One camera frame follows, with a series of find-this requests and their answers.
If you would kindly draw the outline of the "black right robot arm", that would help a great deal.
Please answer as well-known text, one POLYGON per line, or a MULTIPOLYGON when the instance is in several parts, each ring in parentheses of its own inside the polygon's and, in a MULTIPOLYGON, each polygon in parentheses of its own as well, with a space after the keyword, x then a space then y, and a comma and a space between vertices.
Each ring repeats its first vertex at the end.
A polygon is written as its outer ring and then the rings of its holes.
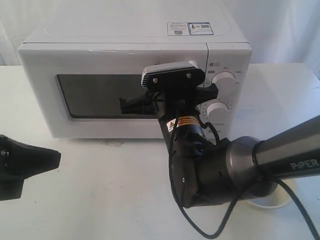
POLYGON ((218 96, 218 88, 170 87, 148 90, 134 99, 120 98, 123 114, 156 116, 169 156, 171 192, 178 206, 192 208, 270 195, 280 179, 320 173, 320 119, 314 117, 267 140, 242 136, 209 141, 197 105, 218 96))

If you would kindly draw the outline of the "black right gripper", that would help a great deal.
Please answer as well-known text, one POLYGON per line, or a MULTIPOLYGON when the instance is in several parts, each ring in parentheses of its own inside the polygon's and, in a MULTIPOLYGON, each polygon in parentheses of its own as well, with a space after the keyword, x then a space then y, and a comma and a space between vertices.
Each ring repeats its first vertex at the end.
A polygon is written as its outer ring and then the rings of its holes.
POLYGON ((119 98, 120 111, 123 115, 156 115, 168 150, 207 150, 197 105, 217 99, 218 93, 214 83, 208 87, 150 91, 149 98, 119 98))

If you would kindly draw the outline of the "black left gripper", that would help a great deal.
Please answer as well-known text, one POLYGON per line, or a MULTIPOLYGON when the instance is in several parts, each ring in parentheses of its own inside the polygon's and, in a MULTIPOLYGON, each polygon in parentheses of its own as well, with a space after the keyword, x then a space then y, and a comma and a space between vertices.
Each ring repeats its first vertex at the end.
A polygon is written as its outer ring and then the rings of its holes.
POLYGON ((0 135, 0 199, 16 200, 22 195, 24 179, 59 167, 61 153, 28 145, 0 135))

